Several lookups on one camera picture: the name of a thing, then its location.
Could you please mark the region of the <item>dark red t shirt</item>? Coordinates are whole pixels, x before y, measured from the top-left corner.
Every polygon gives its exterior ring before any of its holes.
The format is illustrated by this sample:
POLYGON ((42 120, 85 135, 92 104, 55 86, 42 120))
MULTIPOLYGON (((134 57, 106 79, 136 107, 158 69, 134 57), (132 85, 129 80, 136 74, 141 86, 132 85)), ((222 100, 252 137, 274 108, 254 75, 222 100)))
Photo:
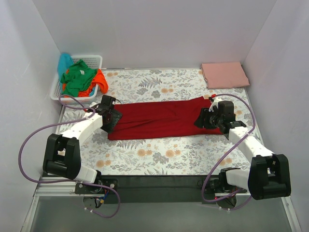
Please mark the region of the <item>dark red t shirt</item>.
POLYGON ((202 108, 210 107, 209 100, 198 97, 185 101, 161 101, 118 104, 122 114, 108 139, 135 140, 182 137, 222 133, 219 129, 203 129, 194 125, 202 108))

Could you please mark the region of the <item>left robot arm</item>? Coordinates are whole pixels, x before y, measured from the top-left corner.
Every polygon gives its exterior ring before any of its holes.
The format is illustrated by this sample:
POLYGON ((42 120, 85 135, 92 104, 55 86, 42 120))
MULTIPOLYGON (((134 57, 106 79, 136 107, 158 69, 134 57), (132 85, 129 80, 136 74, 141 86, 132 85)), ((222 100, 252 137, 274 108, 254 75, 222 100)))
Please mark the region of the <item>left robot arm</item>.
POLYGON ((43 171, 69 180, 86 183, 92 193, 102 190, 99 172, 82 165, 81 145, 96 130, 111 133, 122 114, 115 110, 116 98, 104 95, 100 103, 92 103, 82 121, 76 122, 61 134, 52 134, 47 139, 43 171))

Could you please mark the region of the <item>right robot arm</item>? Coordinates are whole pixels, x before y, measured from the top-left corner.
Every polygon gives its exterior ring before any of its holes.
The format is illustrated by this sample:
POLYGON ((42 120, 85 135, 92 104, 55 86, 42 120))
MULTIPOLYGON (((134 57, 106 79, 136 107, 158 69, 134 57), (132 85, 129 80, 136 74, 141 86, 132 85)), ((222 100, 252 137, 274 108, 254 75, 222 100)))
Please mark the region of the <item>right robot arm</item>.
POLYGON ((231 101, 215 100, 210 108, 202 108, 194 122, 198 128, 219 131, 243 153, 250 162, 249 171, 225 168, 218 175, 219 188, 247 190, 255 200, 288 197, 291 194, 289 162, 284 154, 275 154, 264 147, 247 126, 236 120, 231 101))

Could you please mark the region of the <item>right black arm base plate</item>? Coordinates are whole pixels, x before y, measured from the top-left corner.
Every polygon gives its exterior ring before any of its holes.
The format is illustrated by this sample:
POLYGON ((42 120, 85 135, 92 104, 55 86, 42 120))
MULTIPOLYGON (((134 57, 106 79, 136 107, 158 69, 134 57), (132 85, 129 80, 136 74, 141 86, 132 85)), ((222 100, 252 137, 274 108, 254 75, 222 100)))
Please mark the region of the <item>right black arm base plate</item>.
POLYGON ((205 193, 231 193, 238 190, 237 187, 224 187, 218 177, 211 177, 205 186, 205 193))

